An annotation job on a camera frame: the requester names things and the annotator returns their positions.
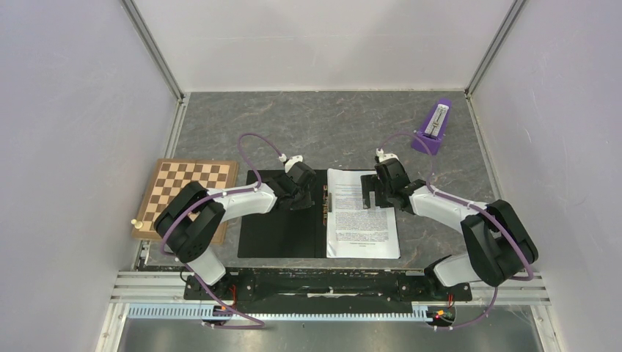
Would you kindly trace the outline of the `teal folder black inside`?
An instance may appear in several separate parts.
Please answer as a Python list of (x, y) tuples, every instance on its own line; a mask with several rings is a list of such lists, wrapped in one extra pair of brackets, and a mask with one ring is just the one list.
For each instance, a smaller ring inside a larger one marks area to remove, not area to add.
[(328, 258), (323, 226), (323, 186), (327, 170), (316, 172), (311, 190), (314, 205), (304, 210), (273, 210), (245, 216), (238, 242), (240, 258)]

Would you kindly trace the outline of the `printed paper sheet top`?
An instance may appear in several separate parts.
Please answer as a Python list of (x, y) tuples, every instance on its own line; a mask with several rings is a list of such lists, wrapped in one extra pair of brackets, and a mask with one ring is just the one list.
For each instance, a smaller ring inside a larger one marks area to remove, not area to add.
[(400, 258), (395, 210), (375, 205), (364, 208), (361, 177), (375, 174), (371, 170), (327, 170), (331, 210), (327, 213), (326, 257)]

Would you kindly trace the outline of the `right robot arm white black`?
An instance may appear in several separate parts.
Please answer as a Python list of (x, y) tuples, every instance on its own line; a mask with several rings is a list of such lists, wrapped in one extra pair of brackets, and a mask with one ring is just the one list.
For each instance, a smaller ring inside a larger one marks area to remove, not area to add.
[(462, 235), (465, 253), (425, 269), (423, 287), (429, 297), (442, 299), (463, 283), (498, 287), (509, 279), (520, 280), (520, 271), (526, 272), (525, 280), (532, 279), (537, 247), (505, 200), (474, 202), (444, 193), (425, 180), (411, 180), (396, 158), (377, 163), (373, 174), (360, 180), (364, 208), (394, 208), (433, 219)]

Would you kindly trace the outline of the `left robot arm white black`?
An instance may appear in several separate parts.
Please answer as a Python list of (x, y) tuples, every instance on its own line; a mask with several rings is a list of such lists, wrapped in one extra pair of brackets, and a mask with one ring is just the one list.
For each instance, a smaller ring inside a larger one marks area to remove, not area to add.
[(301, 210), (313, 205), (311, 190), (317, 176), (301, 156), (287, 160), (284, 170), (267, 180), (234, 188), (206, 188), (191, 181), (162, 210), (153, 223), (161, 252), (187, 265), (202, 290), (213, 299), (230, 290), (226, 268), (210, 248), (221, 223), (273, 210)]

